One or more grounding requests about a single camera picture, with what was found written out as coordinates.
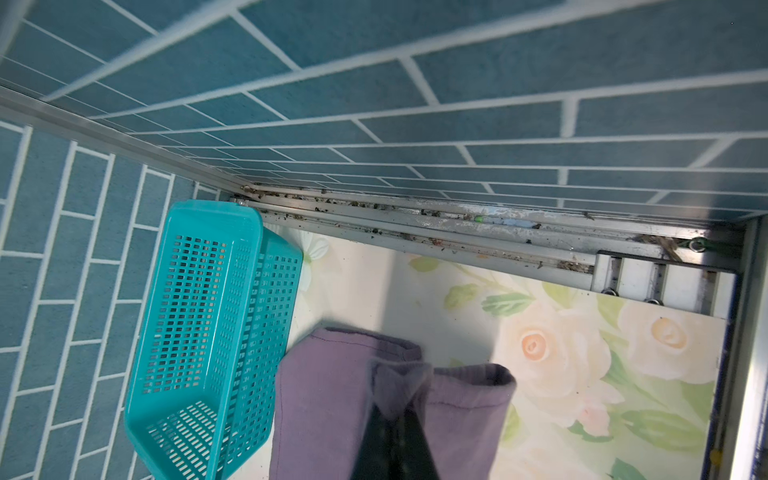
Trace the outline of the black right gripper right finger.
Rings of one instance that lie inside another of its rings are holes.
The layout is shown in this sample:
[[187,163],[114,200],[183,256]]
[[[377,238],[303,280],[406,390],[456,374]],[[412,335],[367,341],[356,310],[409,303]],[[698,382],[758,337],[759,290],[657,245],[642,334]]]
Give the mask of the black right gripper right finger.
[[411,409],[406,410],[392,427],[392,478],[439,479],[422,425]]

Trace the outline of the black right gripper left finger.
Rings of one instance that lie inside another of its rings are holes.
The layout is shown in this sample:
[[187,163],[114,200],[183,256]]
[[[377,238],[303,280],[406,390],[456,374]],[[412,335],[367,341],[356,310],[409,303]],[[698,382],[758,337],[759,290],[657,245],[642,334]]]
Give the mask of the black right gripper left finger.
[[388,420],[377,406],[373,406],[352,470],[352,480],[396,478],[394,433],[395,423]]

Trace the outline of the purple trousers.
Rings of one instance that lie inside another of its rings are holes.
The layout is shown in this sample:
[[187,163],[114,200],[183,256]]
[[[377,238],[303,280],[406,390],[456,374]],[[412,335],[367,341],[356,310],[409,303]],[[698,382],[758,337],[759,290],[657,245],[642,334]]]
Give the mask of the purple trousers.
[[270,478],[350,478],[373,405],[404,388],[439,477],[488,478],[516,389],[509,370],[436,368],[413,342],[340,328],[315,329],[280,363]]

